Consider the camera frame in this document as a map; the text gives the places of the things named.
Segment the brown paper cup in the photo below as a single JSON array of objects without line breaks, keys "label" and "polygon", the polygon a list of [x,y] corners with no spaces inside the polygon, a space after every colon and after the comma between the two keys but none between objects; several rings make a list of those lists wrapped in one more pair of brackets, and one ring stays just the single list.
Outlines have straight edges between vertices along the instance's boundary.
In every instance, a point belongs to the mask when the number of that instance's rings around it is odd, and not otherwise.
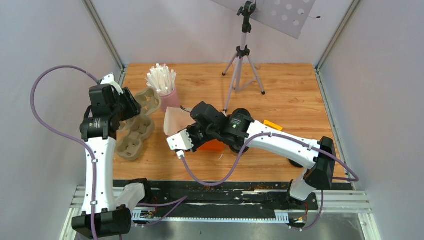
[{"label": "brown paper cup", "polygon": [[[246,151],[248,151],[249,149],[247,148],[247,149],[245,149],[245,150],[243,150],[242,152],[241,152],[241,154],[243,155]],[[235,157],[237,157],[239,154],[240,154],[240,151],[239,150],[235,150],[235,149],[230,149],[230,153],[233,155],[233,156],[235,156]]]}]

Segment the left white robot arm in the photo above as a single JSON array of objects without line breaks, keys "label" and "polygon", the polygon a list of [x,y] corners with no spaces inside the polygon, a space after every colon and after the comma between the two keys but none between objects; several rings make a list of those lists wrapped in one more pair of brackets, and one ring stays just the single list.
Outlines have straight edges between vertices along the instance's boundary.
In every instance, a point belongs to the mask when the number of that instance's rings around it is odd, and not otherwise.
[{"label": "left white robot arm", "polygon": [[97,240],[128,234],[131,213],[137,203],[146,207],[153,193],[143,183],[131,183],[114,197],[113,160],[117,131],[122,121],[140,114],[141,106],[130,90],[103,83],[89,89],[88,106],[79,130],[86,154],[86,187],[81,215],[73,217],[71,227],[82,236]]}]

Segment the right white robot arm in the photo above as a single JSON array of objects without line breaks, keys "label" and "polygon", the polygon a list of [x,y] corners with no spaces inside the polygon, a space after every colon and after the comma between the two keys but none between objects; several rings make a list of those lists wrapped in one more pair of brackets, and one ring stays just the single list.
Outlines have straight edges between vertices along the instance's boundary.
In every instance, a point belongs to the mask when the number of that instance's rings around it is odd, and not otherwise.
[{"label": "right white robot arm", "polygon": [[289,159],[304,168],[294,179],[285,195],[286,204],[298,209],[315,190],[330,190],[335,169],[335,146],[331,138],[321,140],[297,137],[266,126],[252,118],[245,108],[225,115],[213,105],[200,102],[191,111],[194,123],[185,129],[191,142],[190,151],[196,152],[204,144],[217,140],[237,154],[229,173],[218,182],[193,179],[204,186],[218,186],[226,182],[235,171],[242,155],[249,149],[261,149]]}]

